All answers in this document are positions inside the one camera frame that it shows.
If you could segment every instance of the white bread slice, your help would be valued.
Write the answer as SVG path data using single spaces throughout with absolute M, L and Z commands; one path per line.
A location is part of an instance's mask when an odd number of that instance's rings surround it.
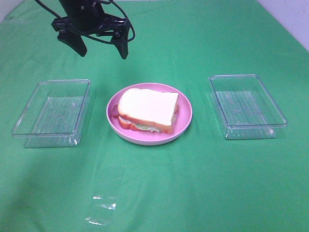
M 135 128 L 129 122 L 172 133 L 177 110 L 178 93 L 158 92 L 151 89 L 130 88 L 118 103 L 118 118 L 124 129 Z

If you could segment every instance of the robotic arm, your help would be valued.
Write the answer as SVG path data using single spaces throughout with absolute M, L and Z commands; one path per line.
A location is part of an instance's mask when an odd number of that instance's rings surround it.
M 61 17 L 39 0 L 35 0 L 40 6 L 56 16 L 52 22 L 52 27 L 59 32 L 58 40 L 70 46 L 80 56 L 84 57 L 87 48 L 82 40 L 82 36 L 92 40 L 114 45 L 121 58 L 126 59 L 128 55 L 127 43 L 135 38 L 135 31 L 126 13 L 113 1 L 102 0 L 59 0 L 68 16 Z M 116 17 L 104 12 L 101 4 L 115 5 L 125 16 Z M 132 29 L 133 36 L 128 39 L 129 30 Z M 111 40 L 104 41 L 90 36 L 111 36 Z

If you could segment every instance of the table surface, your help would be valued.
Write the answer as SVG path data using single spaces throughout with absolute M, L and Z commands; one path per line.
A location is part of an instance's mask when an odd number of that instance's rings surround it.
M 33 0 L 0 24 L 0 231 L 309 231 L 309 53 L 254 0 L 118 3 L 136 30 L 126 60 L 89 39 L 78 56 Z M 276 139 L 220 131 L 208 78 L 248 73 L 289 121 Z M 80 144 L 25 149 L 11 136 L 39 81 L 85 78 L 93 104 Z M 110 98 L 144 82 L 190 100 L 175 141 L 136 145 L 110 127 Z

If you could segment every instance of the black cable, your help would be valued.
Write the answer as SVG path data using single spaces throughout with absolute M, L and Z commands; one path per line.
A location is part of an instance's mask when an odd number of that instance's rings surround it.
M 35 1 L 36 1 L 42 8 L 44 8 L 45 10 L 47 10 L 49 13 L 51 13 L 52 15 L 54 15 L 56 18 L 60 19 L 67 27 L 73 29 L 73 30 L 76 31 L 77 33 L 79 33 L 79 34 L 81 34 L 81 35 L 83 35 L 83 36 L 85 36 L 85 37 L 87 37 L 87 38 L 89 38 L 89 39 L 91 39 L 91 40 L 95 40 L 95 41 L 97 41 L 97 42 L 100 42 L 100 43 L 115 45 L 115 43 L 112 43 L 112 42 L 109 42 L 109 41 L 106 41 L 106 40 L 100 40 L 100 39 L 98 39 L 98 38 L 96 38 L 96 37 L 90 36 L 90 35 L 88 35 L 88 34 L 82 32 L 82 31 L 78 30 L 78 29 L 75 28 L 73 25 L 67 23 L 67 22 L 66 22 L 60 15 L 58 15 L 55 11 L 53 11 L 52 9 L 50 9 L 50 8 L 48 8 L 46 5 L 44 5 L 40 0 L 35 0 Z M 126 20 L 130 21 L 129 18 L 127 17 L 127 15 L 126 15 L 126 13 L 123 11 L 123 9 L 121 9 L 121 7 L 118 6 L 113 0 L 109 0 L 109 2 L 96 0 L 96 2 L 99 2 L 99 3 L 103 2 L 103 4 L 110 4 L 110 3 L 112 3 L 114 6 L 116 6 L 116 7 L 121 11 L 121 13 L 125 16 Z M 131 27 L 130 27 L 130 28 L 131 28 L 132 33 L 133 33 L 132 38 L 129 39 L 129 40 L 123 41 L 122 43 L 128 43 L 128 42 L 134 40 L 134 38 L 135 38 L 135 31 L 134 31 L 134 28 L 133 28 L 132 24 L 131 24 Z

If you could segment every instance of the transparent tray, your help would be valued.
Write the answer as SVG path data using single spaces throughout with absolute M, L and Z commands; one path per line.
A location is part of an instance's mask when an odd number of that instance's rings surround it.
M 254 74 L 209 78 L 212 101 L 226 139 L 276 138 L 288 121 Z
M 79 144 L 89 102 L 89 80 L 39 82 L 12 136 L 25 148 Z

